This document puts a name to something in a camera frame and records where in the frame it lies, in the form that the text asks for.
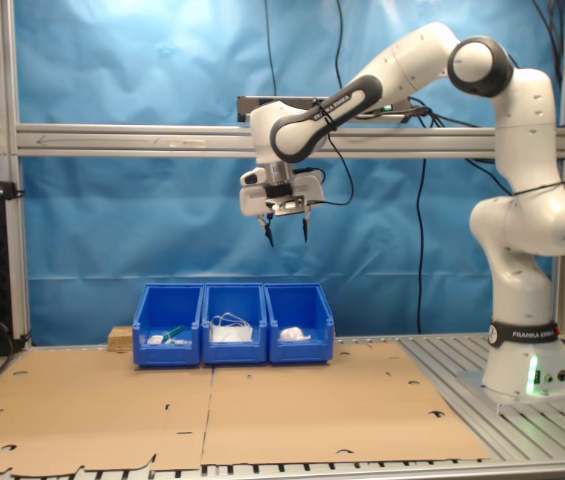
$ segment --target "green object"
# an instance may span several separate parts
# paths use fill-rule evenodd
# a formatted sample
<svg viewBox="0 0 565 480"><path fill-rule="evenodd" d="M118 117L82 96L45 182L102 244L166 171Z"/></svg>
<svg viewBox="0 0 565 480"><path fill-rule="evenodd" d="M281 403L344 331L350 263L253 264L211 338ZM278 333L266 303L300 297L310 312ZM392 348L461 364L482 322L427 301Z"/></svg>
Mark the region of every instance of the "green object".
<svg viewBox="0 0 565 480"><path fill-rule="evenodd" d="M169 338L175 337L178 333L183 332L183 331L184 331L184 325L180 325L179 327L175 327L170 332L166 332L164 335L162 335L162 341L166 342Z"/></svg>
<svg viewBox="0 0 565 480"><path fill-rule="evenodd" d="M526 382L526 393L527 395L533 394L533 389L535 386L535 372L538 369L538 357L537 355L533 355L531 357L531 361L529 362L529 376L527 377Z"/></svg>

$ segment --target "white object in bin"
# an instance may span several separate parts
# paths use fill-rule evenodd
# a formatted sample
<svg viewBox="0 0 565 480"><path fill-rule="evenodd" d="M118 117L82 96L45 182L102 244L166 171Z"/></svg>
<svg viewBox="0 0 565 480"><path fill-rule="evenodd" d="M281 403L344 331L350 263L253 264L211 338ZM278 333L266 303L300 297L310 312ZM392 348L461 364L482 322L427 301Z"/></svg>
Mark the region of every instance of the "white object in bin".
<svg viewBox="0 0 565 480"><path fill-rule="evenodd" d="M181 338L169 338L166 341L167 344L175 344L175 345L191 345L191 340L183 340Z"/></svg>
<svg viewBox="0 0 565 480"><path fill-rule="evenodd" d="M147 345L160 345L162 343L162 335L152 335L146 343Z"/></svg>
<svg viewBox="0 0 565 480"><path fill-rule="evenodd" d="M303 342L304 340L311 340L311 335L304 335L299 327L291 327L280 332L280 340L283 342Z"/></svg>
<svg viewBox="0 0 565 480"><path fill-rule="evenodd" d="M253 341L253 327L243 318L231 312L226 312L211 319L211 342L237 343L251 341Z"/></svg>

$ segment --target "wooden block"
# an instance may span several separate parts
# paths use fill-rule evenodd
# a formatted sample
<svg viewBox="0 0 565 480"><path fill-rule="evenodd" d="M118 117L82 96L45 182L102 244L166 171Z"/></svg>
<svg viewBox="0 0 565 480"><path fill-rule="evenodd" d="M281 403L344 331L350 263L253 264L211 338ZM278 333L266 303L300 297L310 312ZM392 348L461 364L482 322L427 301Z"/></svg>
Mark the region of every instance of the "wooden block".
<svg viewBox="0 0 565 480"><path fill-rule="evenodd" d="M107 350L109 352L130 352L133 350L131 327L113 327L113 330L109 333Z"/></svg>

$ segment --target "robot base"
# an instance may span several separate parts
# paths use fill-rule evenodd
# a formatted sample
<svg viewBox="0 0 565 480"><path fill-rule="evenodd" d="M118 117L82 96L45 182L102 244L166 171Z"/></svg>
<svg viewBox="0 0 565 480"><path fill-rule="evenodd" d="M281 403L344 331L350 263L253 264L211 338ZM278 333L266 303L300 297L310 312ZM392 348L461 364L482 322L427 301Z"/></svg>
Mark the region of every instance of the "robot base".
<svg viewBox="0 0 565 480"><path fill-rule="evenodd" d="M499 414L504 405L565 401L565 345L506 342L491 347L481 372L464 372L460 380Z"/></svg>

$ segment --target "green status light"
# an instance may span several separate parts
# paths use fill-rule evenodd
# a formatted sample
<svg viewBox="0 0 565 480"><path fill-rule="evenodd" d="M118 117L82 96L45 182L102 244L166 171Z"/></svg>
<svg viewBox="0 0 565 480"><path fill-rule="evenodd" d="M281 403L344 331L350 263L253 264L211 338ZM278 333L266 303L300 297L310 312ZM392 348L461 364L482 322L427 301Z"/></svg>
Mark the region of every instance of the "green status light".
<svg viewBox="0 0 565 480"><path fill-rule="evenodd" d="M526 380L526 394L533 394L533 387L535 385L535 372L538 369L538 356L533 355L531 361L529 362L529 376Z"/></svg>

